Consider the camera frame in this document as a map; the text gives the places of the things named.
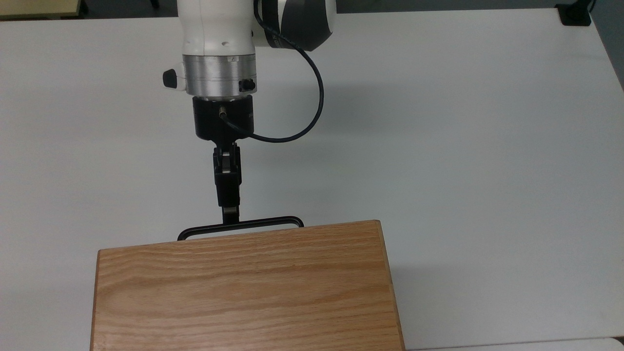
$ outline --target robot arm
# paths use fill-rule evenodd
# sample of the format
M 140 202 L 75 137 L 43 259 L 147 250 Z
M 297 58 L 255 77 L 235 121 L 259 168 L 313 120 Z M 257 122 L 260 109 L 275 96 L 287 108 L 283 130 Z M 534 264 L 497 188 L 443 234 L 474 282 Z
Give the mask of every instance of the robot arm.
M 264 0 L 264 22 L 304 50 L 333 30 L 335 0 Z M 256 22 L 253 0 L 178 0 L 184 31 L 183 64 L 163 74 L 165 87 L 211 100 L 256 92 L 255 46 L 290 48 Z
M 256 21 L 256 6 L 261 21 L 271 30 Z M 251 134 L 251 95 L 258 84 L 255 46 L 292 48 L 280 37 L 284 36 L 311 51 L 331 35 L 335 13 L 335 0 L 178 0 L 183 62 L 163 73 L 163 83 L 193 96 L 195 133 L 216 145 L 215 185 L 225 225 L 238 223 L 240 216 L 242 178 L 236 140 L 249 135 L 259 138 Z M 321 108 L 322 100 L 307 130 Z

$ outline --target white table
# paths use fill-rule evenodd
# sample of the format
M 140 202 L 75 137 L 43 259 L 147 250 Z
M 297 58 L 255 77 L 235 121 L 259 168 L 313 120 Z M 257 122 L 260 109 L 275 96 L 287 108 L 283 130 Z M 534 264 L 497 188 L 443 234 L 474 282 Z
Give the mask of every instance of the white table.
M 160 87 L 178 20 L 0 23 L 0 349 L 85 350 L 98 249 L 220 221 L 212 145 Z M 554 9 L 345 14 L 300 141 L 241 141 L 241 219 L 380 219 L 409 349 L 624 334 L 624 94 Z M 316 104 L 258 50 L 256 130 Z

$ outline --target black knob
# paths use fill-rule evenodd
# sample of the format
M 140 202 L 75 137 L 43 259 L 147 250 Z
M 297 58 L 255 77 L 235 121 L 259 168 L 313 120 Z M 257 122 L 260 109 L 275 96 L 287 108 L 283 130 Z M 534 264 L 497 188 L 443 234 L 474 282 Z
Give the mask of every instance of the black knob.
M 256 83 L 253 82 L 253 79 L 244 79 L 238 82 L 238 90 L 240 91 L 250 91 L 256 89 Z
M 172 89 L 176 89 L 178 87 L 178 76 L 175 73 L 174 69 L 170 69 L 169 71 L 163 72 L 162 84 L 165 87 L 170 87 Z

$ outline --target wooden box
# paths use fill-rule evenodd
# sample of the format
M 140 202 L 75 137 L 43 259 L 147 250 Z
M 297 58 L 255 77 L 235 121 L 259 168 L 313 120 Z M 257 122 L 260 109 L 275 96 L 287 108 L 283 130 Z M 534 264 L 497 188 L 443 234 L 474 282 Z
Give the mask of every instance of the wooden box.
M 92 351 L 402 351 L 378 221 L 101 250 Z

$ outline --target gray floor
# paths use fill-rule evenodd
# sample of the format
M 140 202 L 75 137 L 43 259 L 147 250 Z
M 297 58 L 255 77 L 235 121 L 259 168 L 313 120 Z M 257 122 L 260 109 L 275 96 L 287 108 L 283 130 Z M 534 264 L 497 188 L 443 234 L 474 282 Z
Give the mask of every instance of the gray floor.
M 154 9 L 149 0 L 86 0 L 85 18 L 177 16 L 175 0 L 160 0 Z M 338 12 L 439 11 L 554 7 L 573 0 L 337 0 Z M 592 16 L 624 86 L 624 0 L 597 0 Z

